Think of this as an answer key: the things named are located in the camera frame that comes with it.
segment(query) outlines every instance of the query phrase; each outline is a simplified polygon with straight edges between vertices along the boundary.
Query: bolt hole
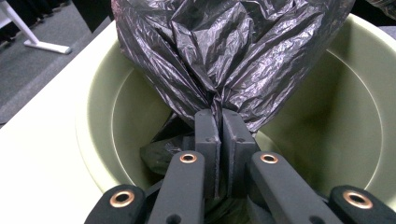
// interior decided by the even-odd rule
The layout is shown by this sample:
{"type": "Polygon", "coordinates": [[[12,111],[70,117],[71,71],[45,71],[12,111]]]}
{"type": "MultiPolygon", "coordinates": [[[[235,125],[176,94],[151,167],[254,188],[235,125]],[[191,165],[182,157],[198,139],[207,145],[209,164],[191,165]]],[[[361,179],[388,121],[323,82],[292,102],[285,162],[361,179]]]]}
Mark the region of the bolt hole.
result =
{"type": "Polygon", "coordinates": [[[361,196],[358,196],[358,195],[350,195],[349,198],[357,203],[365,203],[366,202],[366,201],[364,201],[364,199],[361,196]]]}
{"type": "Polygon", "coordinates": [[[134,201],[134,192],[130,189],[122,189],[113,194],[110,198],[110,204],[113,207],[120,208],[129,205],[134,201]]]}
{"type": "Polygon", "coordinates": [[[129,195],[128,194],[121,194],[119,196],[116,197],[116,201],[119,203],[123,203],[125,201],[127,201],[129,199],[129,195]]]}
{"type": "Polygon", "coordinates": [[[180,156],[180,160],[184,163],[192,163],[197,160],[197,157],[192,154],[184,154],[180,156]]]}
{"type": "Polygon", "coordinates": [[[181,217],[173,214],[166,219],[166,224],[179,224],[181,222],[181,217]]]}
{"type": "Polygon", "coordinates": [[[277,157],[269,154],[261,155],[261,159],[266,163],[277,163],[277,157]]]}
{"type": "Polygon", "coordinates": [[[315,216],[310,217],[310,218],[309,218],[309,221],[310,221],[312,224],[325,224],[325,222],[323,221],[323,219],[321,219],[320,217],[315,217],[315,216]]]}
{"type": "Polygon", "coordinates": [[[373,207],[373,203],[370,201],[370,199],[359,192],[346,190],[343,193],[343,196],[348,203],[355,207],[359,207],[361,209],[370,209],[373,207]]]}

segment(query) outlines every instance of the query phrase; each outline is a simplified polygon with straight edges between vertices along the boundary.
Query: black object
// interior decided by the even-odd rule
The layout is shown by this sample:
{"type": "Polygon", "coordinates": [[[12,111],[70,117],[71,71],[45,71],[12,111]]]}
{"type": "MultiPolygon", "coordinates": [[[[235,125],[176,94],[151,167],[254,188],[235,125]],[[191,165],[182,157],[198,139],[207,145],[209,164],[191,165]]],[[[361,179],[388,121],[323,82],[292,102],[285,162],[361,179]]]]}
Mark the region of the black object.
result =
{"type": "Polygon", "coordinates": [[[364,189],[336,187],[332,189],[329,206],[344,223],[396,223],[395,212],[364,189]]]}
{"type": "Polygon", "coordinates": [[[163,180],[148,224],[204,223],[205,158],[195,151],[177,153],[163,180]]]}
{"type": "Polygon", "coordinates": [[[354,0],[113,0],[120,48],[191,127],[210,108],[251,132],[308,74],[354,0]]]}
{"type": "MultiPolygon", "coordinates": [[[[198,133],[196,134],[197,139],[204,136],[205,130],[210,136],[216,134],[213,133],[213,117],[210,114],[210,116],[206,116],[207,112],[204,110],[197,113],[197,116],[202,113],[202,118],[197,118],[197,120],[202,119],[203,121],[196,125],[196,128],[200,129],[195,131],[198,133]]],[[[234,153],[233,165],[229,166],[230,163],[228,163],[225,167],[230,169],[224,169],[223,172],[234,180],[229,185],[230,179],[228,179],[227,184],[220,185],[219,189],[221,191],[224,186],[230,187],[229,198],[234,200],[235,197],[244,196],[247,198],[246,213],[249,214],[252,223],[319,224],[341,223],[341,221],[346,223],[394,223],[396,221],[396,214],[391,209],[362,189],[349,186],[335,188],[330,200],[324,200],[303,181],[283,157],[272,152],[256,152],[257,146],[253,144],[254,140],[253,142],[249,140],[251,136],[249,136],[248,129],[246,126],[240,125],[242,119],[236,113],[223,110],[223,114],[224,133],[221,135],[221,150],[230,150],[234,153]],[[239,147],[229,146],[230,143],[231,145],[237,144],[238,140],[239,143],[247,142],[247,144],[239,147]],[[241,161],[238,160],[238,156],[244,157],[243,151],[250,155],[250,160],[246,162],[242,162],[245,158],[242,158],[241,161]],[[239,186],[233,185],[233,181],[239,178],[243,179],[243,181],[238,181],[239,186]],[[349,192],[354,194],[349,194],[346,198],[344,194],[349,192]],[[356,198],[357,193],[363,196],[356,198]],[[356,206],[350,207],[351,200],[366,206],[368,201],[371,206],[366,207],[365,210],[356,209],[356,206]]],[[[208,151],[201,151],[212,152],[213,148],[209,145],[208,151]]],[[[143,196],[135,198],[135,206],[138,206],[140,210],[137,207],[132,207],[130,211],[134,213],[126,216],[124,210],[109,206],[111,195],[114,195],[115,190],[120,190],[111,189],[93,208],[86,223],[102,220],[103,222],[96,223],[140,224],[142,223],[141,217],[146,217],[145,221],[152,224],[204,223],[205,174],[208,174],[207,169],[210,169],[209,173],[211,173],[216,167],[205,166],[205,157],[198,152],[199,150],[198,148],[196,151],[181,151],[172,157],[164,180],[148,189],[146,199],[143,196]]],[[[209,185],[213,183],[213,180],[208,181],[209,185]]],[[[224,202],[228,202],[230,205],[237,204],[227,201],[229,198],[225,197],[224,202]]],[[[230,212],[236,211],[238,214],[241,212],[240,208],[227,207],[227,209],[230,212]]],[[[227,213],[218,211],[215,211],[214,214],[227,216],[227,213]]]]}
{"type": "Polygon", "coordinates": [[[227,196],[245,197],[245,165],[260,149],[238,113],[223,109],[222,116],[221,162],[227,181],[227,196]]]}
{"type": "Polygon", "coordinates": [[[194,129],[192,129],[189,125],[186,124],[186,122],[179,118],[177,114],[172,112],[169,118],[166,120],[165,124],[152,138],[151,143],[193,132],[194,129]]]}
{"type": "Polygon", "coordinates": [[[105,18],[114,20],[111,0],[73,0],[73,3],[91,32],[95,31],[105,18]]]}
{"type": "Polygon", "coordinates": [[[366,0],[356,0],[351,13],[361,17],[362,19],[374,24],[375,26],[395,26],[396,20],[387,17],[378,7],[372,6],[366,0]]]}
{"type": "Polygon", "coordinates": [[[183,150],[185,137],[185,135],[179,135],[150,143],[140,148],[140,157],[150,171],[158,175],[165,175],[172,157],[183,150]]]}
{"type": "Polygon", "coordinates": [[[145,219],[144,191],[131,185],[119,185],[106,191],[88,215],[85,224],[143,224],[145,219]]]}
{"type": "Polygon", "coordinates": [[[195,114],[195,151],[205,157],[205,197],[219,197],[220,138],[210,109],[195,114]]]}
{"type": "Polygon", "coordinates": [[[341,223],[282,156],[256,152],[248,172],[276,223],[341,223]]]}

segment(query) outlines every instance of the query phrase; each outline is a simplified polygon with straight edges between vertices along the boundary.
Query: gray floor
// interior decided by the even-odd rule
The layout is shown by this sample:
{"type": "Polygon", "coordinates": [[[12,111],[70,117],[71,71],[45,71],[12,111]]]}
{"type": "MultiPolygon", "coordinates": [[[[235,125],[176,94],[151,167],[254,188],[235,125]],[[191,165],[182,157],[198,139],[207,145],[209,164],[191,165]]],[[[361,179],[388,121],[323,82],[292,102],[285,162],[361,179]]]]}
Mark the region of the gray floor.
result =
{"type": "Polygon", "coordinates": [[[46,86],[104,28],[105,20],[92,34],[73,4],[61,7],[32,31],[40,41],[71,47],[62,55],[23,45],[26,39],[17,35],[15,42],[0,47],[0,128],[46,86]]]}

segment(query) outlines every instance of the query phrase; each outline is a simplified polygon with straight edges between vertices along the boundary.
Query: garbage bag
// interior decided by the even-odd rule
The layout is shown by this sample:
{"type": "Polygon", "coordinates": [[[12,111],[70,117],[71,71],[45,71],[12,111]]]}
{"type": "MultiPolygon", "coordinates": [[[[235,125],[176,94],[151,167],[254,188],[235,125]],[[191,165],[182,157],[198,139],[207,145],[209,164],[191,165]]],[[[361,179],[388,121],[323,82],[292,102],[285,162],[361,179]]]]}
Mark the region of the garbage bag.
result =
{"type": "Polygon", "coordinates": [[[193,133],[192,129],[186,122],[184,122],[177,114],[171,113],[168,120],[161,127],[158,133],[152,138],[151,143],[173,138],[179,135],[193,133]]]}
{"type": "Polygon", "coordinates": [[[150,171],[165,175],[172,157],[183,148],[183,135],[150,143],[140,148],[140,158],[150,171]]]}
{"type": "Polygon", "coordinates": [[[345,21],[354,0],[112,0],[120,49],[178,116],[238,112],[268,122],[345,21]]]}
{"type": "Polygon", "coordinates": [[[385,15],[396,20],[396,1],[395,0],[366,0],[374,7],[381,9],[385,15]]]}

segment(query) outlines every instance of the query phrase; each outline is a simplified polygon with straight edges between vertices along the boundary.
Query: trash can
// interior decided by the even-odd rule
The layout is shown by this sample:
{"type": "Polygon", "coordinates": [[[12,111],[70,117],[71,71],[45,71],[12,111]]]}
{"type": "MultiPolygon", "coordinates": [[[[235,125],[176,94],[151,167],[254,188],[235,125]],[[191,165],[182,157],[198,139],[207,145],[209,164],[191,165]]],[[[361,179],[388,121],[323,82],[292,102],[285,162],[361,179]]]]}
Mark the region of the trash can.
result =
{"type": "MultiPolygon", "coordinates": [[[[120,183],[146,189],[158,180],[140,160],[170,113],[141,72],[121,55],[114,22],[108,48],[80,98],[81,155],[102,191],[120,183]]],[[[256,136],[311,185],[372,192],[396,209],[396,41],[350,15],[328,51],[280,113],[256,136]]]]}

